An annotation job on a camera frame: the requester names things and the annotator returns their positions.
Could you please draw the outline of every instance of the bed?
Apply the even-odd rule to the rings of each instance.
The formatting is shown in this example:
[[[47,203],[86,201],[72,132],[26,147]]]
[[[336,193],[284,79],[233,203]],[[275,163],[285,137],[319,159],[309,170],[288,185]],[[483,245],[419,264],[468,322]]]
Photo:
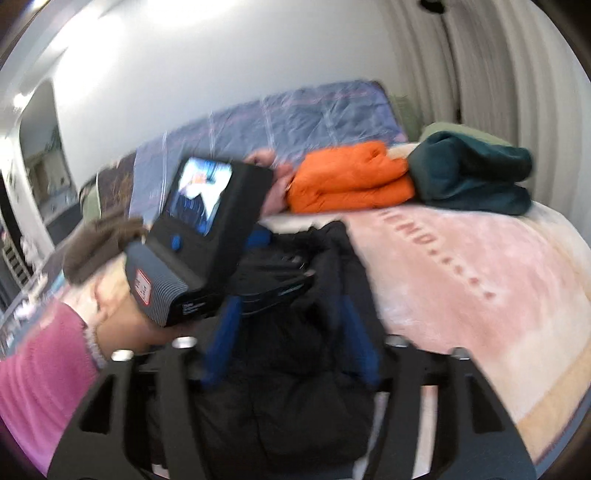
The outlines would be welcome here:
[[[130,215],[151,223],[186,149],[241,156],[271,145],[297,164],[315,148],[368,139],[407,141],[379,85],[360,80],[300,89],[212,113],[145,143],[99,173],[98,196],[102,208],[124,203]],[[523,218],[402,205],[279,215],[267,224],[287,232],[334,218],[348,226],[388,331],[431,351],[470,349],[541,476],[591,404],[591,250],[574,227],[537,203]],[[20,341],[49,320],[56,300],[92,323],[98,304],[108,308],[126,291],[123,261],[116,259],[82,287],[56,274],[31,320],[20,322],[28,328]],[[436,394],[424,390],[416,476],[428,471]],[[378,399],[378,413],[382,403]]]

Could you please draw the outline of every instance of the black jacket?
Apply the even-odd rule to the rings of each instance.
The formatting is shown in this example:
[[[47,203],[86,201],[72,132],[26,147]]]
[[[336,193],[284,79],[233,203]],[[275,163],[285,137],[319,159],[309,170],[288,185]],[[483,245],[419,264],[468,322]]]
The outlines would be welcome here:
[[[221,382],[193,396],[219,480],[351,465],[366,453],[384,329],[346,228],[274,236],[316,271],[311,289],[241,321]]]

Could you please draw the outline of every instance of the woman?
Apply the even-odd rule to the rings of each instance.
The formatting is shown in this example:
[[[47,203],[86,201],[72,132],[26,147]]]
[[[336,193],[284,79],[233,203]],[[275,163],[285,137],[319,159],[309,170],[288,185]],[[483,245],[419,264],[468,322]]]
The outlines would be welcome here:
[[[272,166],[275,153],[259,150],[246,161]],[[292,176],[289,165],[275,168],[275,182],[261,216],[285,209],[285,191]],[[152,345],[164,345],[191,332],[190,324],[160,328],[140,312],[129,293],[121,260],[94,282],[99,313],[92,322],[87,324],[70,306],[56,302],[46,312],[48,319],[40,331],[15,355],[0,362],[0,417],[44,475],[72,414],[105,359],[118,349],[145,352]],[[103,296],[110,301],[103,301]]]

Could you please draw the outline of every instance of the white wall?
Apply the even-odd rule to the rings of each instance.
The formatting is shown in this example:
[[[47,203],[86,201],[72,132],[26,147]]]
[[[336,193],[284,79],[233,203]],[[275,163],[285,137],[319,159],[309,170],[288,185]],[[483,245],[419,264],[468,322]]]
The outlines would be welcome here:
[[[53,76],[74,182],[167,129],[270,93],[364,77],[404,94],[382,7],[383,0],[126,0],[65,52]]]
[[[44,150],[57,125],[53,90],[44,82],[35,91],[21,117],[21,150],[24,159]]]

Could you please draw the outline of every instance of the ceiling light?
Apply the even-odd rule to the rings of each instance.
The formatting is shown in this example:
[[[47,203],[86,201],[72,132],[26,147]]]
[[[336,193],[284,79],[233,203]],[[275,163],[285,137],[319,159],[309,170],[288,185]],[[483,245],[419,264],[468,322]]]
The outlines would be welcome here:
[[[93,8],[85,8],[73,16],[68,23],[57,33],[51,42],[54,51],[63,51],[75,45],[92,31],[100,12]]]
[[[66,50],[53,79],[56,99],[62,105],[72,105],[100,86],[116,63],[124,31],[123,21],[111,14],[96,21]]]
[[[38,10],[41,7],[44,7],[45,4],[48,2],[49,0],[33,0],[31,3],[31,8],[33,10]]]
[[[185,27],[224,14],[236,0],[145,0],[148,16],[158,25]]]
[[[14,104],[14,108],[19,109],[19,110],[24,110],[25,107],[31,101],[32,96],[33,96],[32,92],[29,93],[28,95],[23,95],[22,93],[17,93],[14,96],[14,100],[12,101],[12,103]]]

